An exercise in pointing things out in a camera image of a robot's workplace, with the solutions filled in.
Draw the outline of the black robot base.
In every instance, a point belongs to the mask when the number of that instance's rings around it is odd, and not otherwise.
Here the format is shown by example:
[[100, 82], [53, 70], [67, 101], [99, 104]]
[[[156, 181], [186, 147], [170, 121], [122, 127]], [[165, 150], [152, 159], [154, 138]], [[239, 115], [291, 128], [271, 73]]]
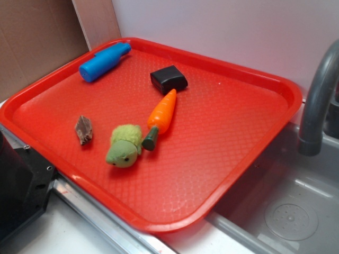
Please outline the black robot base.
[[14, 149], [1, 134], [1, 244], [46, 211], [55, 175], [35, 149]]

